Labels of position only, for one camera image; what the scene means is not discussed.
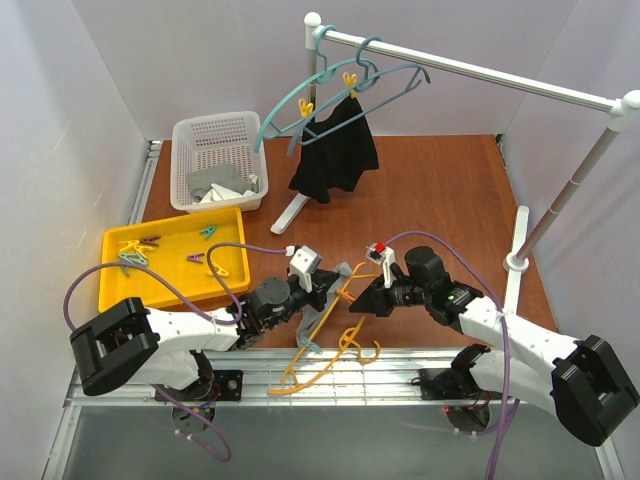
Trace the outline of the grey underwear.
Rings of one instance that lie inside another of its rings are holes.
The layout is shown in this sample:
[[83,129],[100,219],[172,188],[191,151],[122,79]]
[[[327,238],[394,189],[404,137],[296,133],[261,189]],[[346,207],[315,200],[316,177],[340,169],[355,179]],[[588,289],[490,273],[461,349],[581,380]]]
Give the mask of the grey underwear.
[[316,311],[311,306],[305,306],[302,310],[302,318],[296,329],[296,342],[298,347],[302,347],[298,340],[301,337],[306,337],[311,341],[315,342],[311,339],[311,334],[314,329],[319,325],[322,318],[328,313],[329,307],[333,304],[333,302],[338,298],[336,295],[336,290],[340,289],[344,286],[347,279],[349,279],[353,273],[352,268],[347,262],[342,262],[338,264],[334,268],[335,272],[338,272],[341,275],[341,278],[336,282],[336,284],[330,289],[329,302],[324,310],[320,312]]

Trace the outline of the yellow hanger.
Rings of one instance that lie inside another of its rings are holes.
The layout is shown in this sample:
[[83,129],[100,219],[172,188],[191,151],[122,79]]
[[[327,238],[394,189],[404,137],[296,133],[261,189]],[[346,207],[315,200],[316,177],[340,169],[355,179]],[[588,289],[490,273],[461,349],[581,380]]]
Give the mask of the yellow hanger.
[[[373,280],[378,274],[378,268],[375,267],[372,263],[360,262],[356,264],[353,269],[353,273],[349,279],[346,280],[344,286],[340,289],[344,289],[349,291],[349,287],[354,280]],[[316,342],[316,337],[322,331],[322,329],[326,326],[329,318],[333,314],[336,306],[340,303],[349,303],[348,301],[338,298],[333,302],[333,304],[329,307],[328,313],[322,318],[319,325],[314,329],[311,334],[311,339]],[[303,359],[306,353],[313,353],[311,350],[306,349],[305,347],[298,347],[296,354],[293,359],[290,361],[288,366],[285,368],[284,372],[280,377],[280,387],[269,387],[267,389],[267,393],[272,396],[284,397],[287,395],[293,395],[300,393],[312,385],[315,385],[323,376],[328,374],[334,365],[341,359],[341,357],[349,350],[353,349],[355,351],[356,357],[355,360],[361,365],[366,366],[376,362],[382,351],[382,346],[377,340],[373,340],[372,344],[374,347],[374,353],[370,357],[365,357],[363,355],[364,347],[358,341],[358,334],[362,330],[366,320],[368,319],[367,315],[362,315],[358,322],[346,328],[340,335],[338,344],[337,344],[337,353],[327,361],[326,365],[320,368],[315,374],[312,374],[308,379],[299,380],[296,372],[296,366],[300,360]]]

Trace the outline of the teal hanger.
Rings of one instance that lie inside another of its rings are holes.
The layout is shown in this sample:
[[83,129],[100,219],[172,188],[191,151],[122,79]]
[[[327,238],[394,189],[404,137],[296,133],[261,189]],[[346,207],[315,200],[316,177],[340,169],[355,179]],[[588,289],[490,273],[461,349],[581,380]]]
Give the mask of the teal hanger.
[[[254,143],[255,151],[262,145],[265,138],[277,138],[285,132],[295,130],[298,127],[304,131],[307,125],[314,119],[316,113],[323,110],[323,107],[320,107],[316,100],[317,86],[331,81],[339,68],[355,63],[363,69],[363,72],[361,75],[345,72],[343,74],[344,90],[340,92],[334,100],[329,101],[330,105],[347,97],[355,98],[358,93],[372,88],[379,79],[379,68],[377,65],[372,60],[362,56],[362,51],[368,45],[374,41],[380,41],[379,37],[359,38],[354,43],[354,46],[357,48],[354,58],[329,65],[328,57],[321,52],[320,45],[323,40],[338,42],[337,38],[328,37],[329,33],[333,34],[337,32],[336,27],[333,25],[323,25],[320,16],[316,12],[309,12],[305,16],[304,25],[309,77],[280,100],[267,115],[258,130]],[[277,126],[274,122],[276,115],[288,102],[294,99],[297,100],[300,119],[286,127]]]

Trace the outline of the yellow clothespin right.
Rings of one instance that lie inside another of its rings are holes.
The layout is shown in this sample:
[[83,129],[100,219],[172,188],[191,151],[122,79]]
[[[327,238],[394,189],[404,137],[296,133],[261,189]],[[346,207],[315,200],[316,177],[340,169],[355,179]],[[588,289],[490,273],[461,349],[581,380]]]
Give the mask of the yellow clothespin right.
[[355,86],[358,82],[358,75],[356,73],[350,74],[348,72],[344,72],[342,78],[345,86],[349,88],[350,98],[355,99],[357,95]]

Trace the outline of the white clothes rack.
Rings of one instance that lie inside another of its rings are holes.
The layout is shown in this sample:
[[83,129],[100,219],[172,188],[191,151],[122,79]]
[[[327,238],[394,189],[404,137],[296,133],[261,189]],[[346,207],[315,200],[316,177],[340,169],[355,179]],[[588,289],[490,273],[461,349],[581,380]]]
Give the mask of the white clothes rack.
[[[308,244],[326,259],[360,262],[368,244],[398,254],[427,245],[453,280],[502,296],[502,262],[526,187],[536,207],[551,198],[587,151],[582,123],[553,118],[531,158],[502,155],[480,136],[379,137],[381,167],[355,193],[310,203],[271,242]],[[639,204],[639,129],[614,140],[582,192],[545,234],[520,287],[518,312],[573,336],[618,342],[639,329],[639,227],[623,213]]]

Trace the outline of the purple clothespin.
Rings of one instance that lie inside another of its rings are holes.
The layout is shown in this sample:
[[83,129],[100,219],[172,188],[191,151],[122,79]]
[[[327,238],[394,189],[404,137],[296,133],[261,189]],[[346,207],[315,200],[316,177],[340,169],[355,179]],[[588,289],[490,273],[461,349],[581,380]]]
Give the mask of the purple clothespin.
[[204,257],[204,253],[196,253],[196,254],[190,254],[186,256],[186,259],[188,261],[194,262],[194,263],[202,263],[203,260],[202,258]]
[[146,245],[150,247],[158,247],[158,241],[161,239],[160,236],[146,237],[139,240],[141,245]]

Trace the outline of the teal clothespin left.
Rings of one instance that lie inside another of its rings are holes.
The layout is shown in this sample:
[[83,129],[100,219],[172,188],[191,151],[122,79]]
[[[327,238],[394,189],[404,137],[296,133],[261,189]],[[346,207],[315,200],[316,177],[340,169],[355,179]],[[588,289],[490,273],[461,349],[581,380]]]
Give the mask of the teal clothespin left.
[[153,251],[154,247],[143,244],[140,240],[126,240],[118,243],[118,258],[129,265],[147,267],[149,261],[146,253]]

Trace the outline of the light blue clothespin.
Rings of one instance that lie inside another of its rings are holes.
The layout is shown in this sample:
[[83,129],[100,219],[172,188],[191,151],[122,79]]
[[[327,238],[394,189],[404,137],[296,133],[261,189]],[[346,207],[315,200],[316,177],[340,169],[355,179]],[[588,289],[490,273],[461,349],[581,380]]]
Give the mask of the light blue clothespin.
[[311,341],[310,339],[308,339],[306,337],[301,337],[298,340],[298,342],[302,347],[305,347],[306,349],[311,350],[315,354],[322,354],[323,353],[323,349],[319,345],[317,345],[315,342]]

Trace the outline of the orange clothespin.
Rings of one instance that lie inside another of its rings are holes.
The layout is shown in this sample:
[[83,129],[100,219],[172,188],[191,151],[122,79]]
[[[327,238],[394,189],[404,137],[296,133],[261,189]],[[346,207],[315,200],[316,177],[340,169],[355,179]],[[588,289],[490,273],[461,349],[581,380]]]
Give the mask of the orange clothespin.
[[348,301],[349,303],[353,303],[353,302],[356,301],[356,297],[352,293],[350,293],[349,291],[344,290],[344,289],[337,289],[336,290],[336,295],[339,296],[340,298]]

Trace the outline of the grey-blue hanger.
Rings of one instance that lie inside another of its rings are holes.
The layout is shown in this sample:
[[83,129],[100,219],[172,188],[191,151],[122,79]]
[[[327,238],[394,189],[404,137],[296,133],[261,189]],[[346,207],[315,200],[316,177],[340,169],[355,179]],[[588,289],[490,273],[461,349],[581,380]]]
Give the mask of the grey-blue hanger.
[[[364,50],[371,50],[373,48],[374,42],[380,42],[381,39],[378,36],[370,36],[367,38],[358,37],[355,40],[355,46],[357,47],[356,55],[354,58],[343,60],[341,62],[329,65],[328,57],[320,51],[320,43],[323,40],[331,40],[338,42],[338,38],[331,37],[330,34],[338,34],[337,30],[333,25],[327,25],[323,27],[315,36],[315,40],[313,43],[314,49],[312,52],[319,58],[323,60],[324,69],[311,75],[307,78],[303,83],[301,83],[298,87],[293,89],[289,94],[287,94],[271,111],[268,115],[267,119],[262,124],[260,133],[263,134],[267,128],[273,128],[276,132],[275,137],[280,137],[284,133],[291,131],[291,140],[288,145],[287,156],[291,157],[296,144],[300,144],[301,146],[309,145],[314,143],[318,139],[322,139],[339,129],[346,127],[347,125],[359,120],[360,118],[365,117],[368,113],[371,113],[382,106],[385,106],[392,101],[404,96],[415,90],[421,83],[426,82],[427,84],[431,83],[431,79],[429,73],[424,68],[422,64],[419,63],[405,63],[396,65],[394,67],[380,70],[378,66],[370,59],[364,58],[362,56],[362,52]],[[324,104],[317,104],[315,97],[315,88],[318,85],[325,84],[333,79],[336,75],[336,72],[349,64],[357,64],[360,66],[362,71],[362,77],[359,77],[356,73],[350,75],[348,72],[344,72],[343,82],[345,87],[336,93],[333,97],[329,98]],[[314,133],[310,129],[310,125],[315,121],[316,117],[324,110],[333,106],[334,104],[338,104],[342,102],[346,98],[356,97],[358,93],[363,93],[371,88],[373,88],[380,78],[384,75],[394,73],[400,70],[412,70],[413,74],[410,77],[407,85],[401,90],[398,94],[389,97],[387,100],[382,101],[378,105],[371,107],[369,110],[364,110],[361,113],[356,115],[352,115],[346,120],[340,121],[336,126],[329,128],[324,133]],[[304,98],[301,98],[298,102],[301,119],[296,122],[291,123],[287,127],[280,128],[274,122],[276,114],[279,110],[290,100],[293,99],[294,95],[301,91],[303,88],[309,87],[312,90],[311,101],[307,102]]]

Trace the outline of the teal clothespin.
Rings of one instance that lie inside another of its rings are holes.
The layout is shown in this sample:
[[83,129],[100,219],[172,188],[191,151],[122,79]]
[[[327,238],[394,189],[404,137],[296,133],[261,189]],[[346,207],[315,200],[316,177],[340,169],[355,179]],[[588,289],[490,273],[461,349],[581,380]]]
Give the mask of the teal clothespin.
[[129,265],[147,267],[149,261],[146,253],[153,251],[154,247],[143,244],[140,240],[126,240],[118,243],[118,258]]
[[211,225],[200,231],[200,234],[205,240],[208,240],[217,230],[216,225]]

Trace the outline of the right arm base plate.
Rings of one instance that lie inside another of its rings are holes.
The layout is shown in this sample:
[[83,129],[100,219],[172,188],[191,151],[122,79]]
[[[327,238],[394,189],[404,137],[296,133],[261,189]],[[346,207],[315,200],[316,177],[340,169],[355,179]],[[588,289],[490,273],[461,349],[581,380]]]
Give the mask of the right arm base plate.
[[475,369],[456,370],[423,368],[417,371],[410,384],[417,387],[423,400],[476,400],[503,397],[503,382],[495,374],[488,378]]

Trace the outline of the yellow clothespin in tray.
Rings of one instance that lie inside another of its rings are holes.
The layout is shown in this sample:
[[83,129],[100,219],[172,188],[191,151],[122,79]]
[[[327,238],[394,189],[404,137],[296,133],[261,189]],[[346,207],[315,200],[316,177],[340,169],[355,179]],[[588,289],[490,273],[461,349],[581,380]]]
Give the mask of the yellow clothespin in tray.
[[230,272],[217,263],[213,263],[213,269],[208,269],[206,274],[208,276],[218,275],[220,278],[228,278],[230,276]]

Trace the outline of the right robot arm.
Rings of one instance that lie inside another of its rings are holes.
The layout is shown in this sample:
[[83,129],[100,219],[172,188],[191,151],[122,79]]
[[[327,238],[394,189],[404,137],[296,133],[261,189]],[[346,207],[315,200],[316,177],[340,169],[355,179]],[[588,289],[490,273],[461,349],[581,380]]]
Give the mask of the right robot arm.
[[369,250],[383,272],[350,312],[388,317],[397,307],[422,306],[437,323],[476,340],[424,381],[428,392],[459,399],[498,392],[547,411],[593,447],[638,408],[639,393],[607,341],[575,339],[501,313],[481,291],[452,280],[427,246],[410,249],[404,268],[384,255],[378,247]]

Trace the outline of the yellow clothespin left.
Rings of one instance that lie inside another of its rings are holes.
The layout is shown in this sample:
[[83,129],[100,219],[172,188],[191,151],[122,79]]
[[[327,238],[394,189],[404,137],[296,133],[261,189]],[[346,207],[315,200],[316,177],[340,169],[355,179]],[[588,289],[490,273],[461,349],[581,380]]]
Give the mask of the yellow clothespin left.
[[315,105],[312,101],[308,101],[305,98],[300,98],[298,100],[298,108],[300,111],[300,115],[303,119],[309,118],[314,112]]

